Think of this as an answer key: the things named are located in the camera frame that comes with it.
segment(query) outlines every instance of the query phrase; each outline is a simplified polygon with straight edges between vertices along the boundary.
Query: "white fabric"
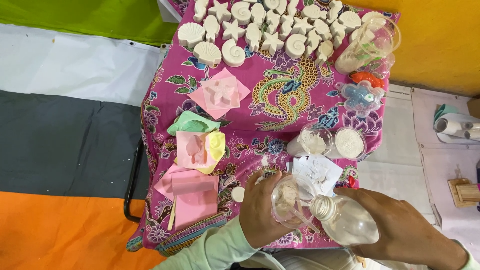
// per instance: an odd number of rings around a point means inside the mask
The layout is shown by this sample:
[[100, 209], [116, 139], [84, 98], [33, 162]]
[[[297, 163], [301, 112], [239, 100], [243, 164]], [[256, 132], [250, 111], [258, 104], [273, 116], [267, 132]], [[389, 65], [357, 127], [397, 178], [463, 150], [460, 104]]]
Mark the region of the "white fabric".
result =
[[1, 90], [140, 106], [163, 57], [130, 40], [0, 24], [0, 59]]
[[433, 116], [442, 104], [468, 114], [469, 98], [418, 89], [412, 93], [415, 134], [420, 146], [430, 201], [441, 222], [442, 233], [465, 245], [476, 260], [480, 259], [480, 212], [476, 207], [456, 208], [447, 180], [468, 178], [477, 181], [479, 145], [442, 143], [433, 130]]
[[360, 187], [405, 200], [435, 223], [415, 138], [410, 87], [389, 86], [382, 144], [358, 163], [358, 170]]

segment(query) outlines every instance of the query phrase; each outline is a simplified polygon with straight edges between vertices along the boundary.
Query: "pink patterned tablecloth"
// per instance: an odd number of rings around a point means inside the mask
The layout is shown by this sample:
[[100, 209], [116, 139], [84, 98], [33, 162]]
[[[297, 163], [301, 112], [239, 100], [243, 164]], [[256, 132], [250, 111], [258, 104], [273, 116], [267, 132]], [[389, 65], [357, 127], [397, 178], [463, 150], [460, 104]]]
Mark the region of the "pink patterned tablecloth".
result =
[[[185, 15], [180, 25], [193, 22], [193, 4], [188, 6], [187, 2], [178, 1], [174, 1], [174, 6], [176, 4], [179, 12]], [[313, 1], [323, 10], [328, 9], [328, 2]], [[297, 8], [301, 10], [303, 7], [304, 3], [301, 2]], [[341, 12], [347, 10], [357, 12], [360, 16], [370, 11], [344, 5]], [[383, 14], [394, 21], [400, 16], [399, 13]], [[221, 29], [216, 39], [219, 48], [224, 43], [222, 34]], [[250, 52], [244, 38], [240, 38], [237, 45], [245, 50], [245, 63], [232, 68], [221, 62], [210, 68], [198, 63], [191, 49], [179, 46], [176, 35], [172, 44], [142, 103], [142, 137], [151, 177], [144, 213], [137, 231], [127, 243], [129, 251], [146, 247], [170, 256], [189, 246], [206, 229], [222, 226], [237, 216], [240, 204], [231, 199], [232, 188], [244, 186], [249, 175], [260, 168], [264, 169], [266, 175], [275, 170], [285, 171], [285, 163], [292, 161], [292, 157], [286, 153], [286, 144], [306, 123], [321, 123], [331, 131], [352, 126], [365, 136], [368, 152], [377, 149], [381, 143], [384, 106], [366, 118], [357, 117], [354, 111], [344, 109], [344, 99], [334, 88], [335, 82], [352, 82], [333, 67], [337, 57], [348, 46], [348, 35], [323, 66], [316, 65], [313, 56], [291, 59], [283, 50], [277, 51], [273, 57], [268, 51]], [[217, 120], [221, 122], [220, 130], [225, 133], [227, 141], [226, 154], [213, 172], [220, 179], [218, 214], [183, 231], [168, 231], [173, 202], [153, 189], [160, 175], [173, 164], [177, 154], [175, 137], [167, 133], [167, 128], [185, 110], [211, 118], [186, 94], [195, 91], [200, 81], [208, 80], [224, 67], [252, 94], [241, 101], [240, 108], [230, 110]], [[385, 85], [387, 90], [388, 79], [385, 79]], [[335, 160], [335, 163], [344, 168], [336, 185], [352, 187], [354, 183], [353, 187], [357, 187], [357, 163], [349, 160]], [[315, 225], [321, 229], [317, 220]], [[323, 230], [315, 233], [303, 227], [269, 247], [332, 248], [339, 245], [331, 241]]]

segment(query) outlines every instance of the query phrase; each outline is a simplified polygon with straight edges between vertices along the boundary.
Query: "clear plastic cup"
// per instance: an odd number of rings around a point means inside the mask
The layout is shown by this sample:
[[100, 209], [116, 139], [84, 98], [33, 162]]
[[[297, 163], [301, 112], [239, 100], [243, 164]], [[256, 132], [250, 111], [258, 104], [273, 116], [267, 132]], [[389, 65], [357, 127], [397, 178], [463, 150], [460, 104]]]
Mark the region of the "clear plastic cup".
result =
[[401, 40], [400, 29], [394, 21], [374, 16], [360, 27], [357, 38], [335, 61], [335, 69], [348, 74], [377, 58], [385, 58], [400, 46]]
[[310, 201], [317, 195], [312, 182], [304, 176], [287, 175], [278, 182], [272, 192], [272, 214], [287, 228], [297, 229], [312, 225], [314, 215], [310, 212]]
[[[303, 133], [319, 135], [324, 145], [315, 144], [304, 140]], [[304, 157], [310, 155], [324, 156], [330, 152], [333, 145], [333, 138], [330, 131], [321, 124], [308, 123], [303, 126], [295, 138], [287, 144], [287, 153], [293, 157]]]
[[336, 136], [337, 134], [342, 131], [342, 130], [345, 130], [345, 129], [351, 129], [351, 130], [354, 130], [355, 132], [357, 132], [361, 138], [361, 141], [363, 143], [363, 151], [358, 154], [357, 156], [355, 157], [349, 157], [347, 156], [345, 153], [345, 149], [339, 149], [339, 147], [336, 145], [336, 143], [334, 143], [334, 147], [332, 148], [332, 151], [327, 155], [328, 158], [330, 158], [331, 160], [336, 160], [336, 159], [348, 159], [348, 160], [353, 160], [353, 161], [358, 161], [360, 159], [362, 159], [366, 152], [367, 152], [367, 141], [365, 140], [365, 138], [363, 137], [363, 135], [356, 129], [352, 128], [352, 127], [349, 127], [349, 126], [344, 126], [342, 128], [339, 128], [337, 130], [337, 132], [335, 133], [334, 135], [334, 142], [336, 140]]

